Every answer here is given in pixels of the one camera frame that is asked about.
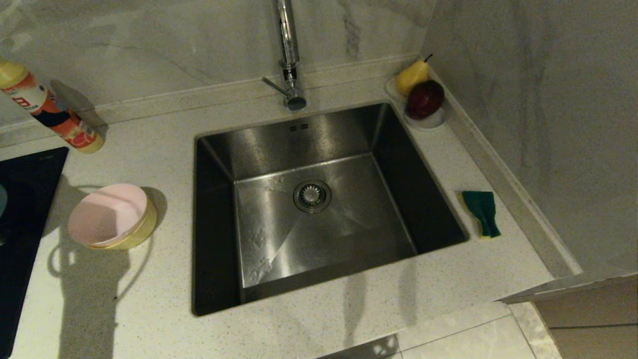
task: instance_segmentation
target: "backsplash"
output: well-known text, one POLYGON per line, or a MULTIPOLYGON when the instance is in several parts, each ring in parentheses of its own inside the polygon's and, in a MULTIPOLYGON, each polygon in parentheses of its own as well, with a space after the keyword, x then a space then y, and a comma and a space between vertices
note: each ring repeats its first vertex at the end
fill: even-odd
MULTIPOLYGON (((435 1, 293 0, 302 75, 415 53, 435 1)), ((0 56, 93 105, 279 73, 269 0, 12 0, 0 28, 0 56)), ((29 119, 0 109, 0 127, 29 119)))
POLYGON ((585 273, 638 271, 634 1, 439 1, 422 54, 585 273))

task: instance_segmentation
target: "drain strainer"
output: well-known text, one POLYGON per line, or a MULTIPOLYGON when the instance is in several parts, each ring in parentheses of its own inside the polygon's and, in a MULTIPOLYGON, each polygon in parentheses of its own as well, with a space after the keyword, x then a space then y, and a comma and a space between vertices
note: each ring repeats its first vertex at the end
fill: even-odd
POLYGON ((316 179, 299 183, 293 194, 297 208, 308 213, 322 211, 330 204, 331 197, 330 187, 316 179))

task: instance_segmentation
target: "faucet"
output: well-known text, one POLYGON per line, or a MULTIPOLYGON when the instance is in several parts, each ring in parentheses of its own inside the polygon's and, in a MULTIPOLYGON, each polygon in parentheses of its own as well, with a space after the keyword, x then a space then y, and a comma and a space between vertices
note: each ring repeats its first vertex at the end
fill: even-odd
POLYGON ((281 35, 282 56, 279 66, 288 89, 282 89, 265 77, 262 77, 262 81, 284 96, 283 104, 290 112, 301 111, 306 107, 306 99, 304 98, 304 91, 301 89, 299 74, 297 73, 299 52, 297 51, 297 36, 295 35, 292 4, 290 0, 275 0, 275 3, 279 18, 279 34, 281 35))

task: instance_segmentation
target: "red apple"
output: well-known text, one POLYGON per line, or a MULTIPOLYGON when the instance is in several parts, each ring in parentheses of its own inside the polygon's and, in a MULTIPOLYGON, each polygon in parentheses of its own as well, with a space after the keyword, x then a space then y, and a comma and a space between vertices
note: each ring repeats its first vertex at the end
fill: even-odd
POLYGON ((410 118, 424 119, 435 113, 445 99, 443 86, 434 80, 421 82, 414 86, 408 95, 405 112, 410 118))

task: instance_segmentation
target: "sink basin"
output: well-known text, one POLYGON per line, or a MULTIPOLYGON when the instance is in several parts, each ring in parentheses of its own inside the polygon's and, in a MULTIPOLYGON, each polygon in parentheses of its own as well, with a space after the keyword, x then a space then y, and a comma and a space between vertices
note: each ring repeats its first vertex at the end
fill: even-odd
POLYGON ((466 240, 387 103, 200 137, 195 172, 196 315, 466 240))

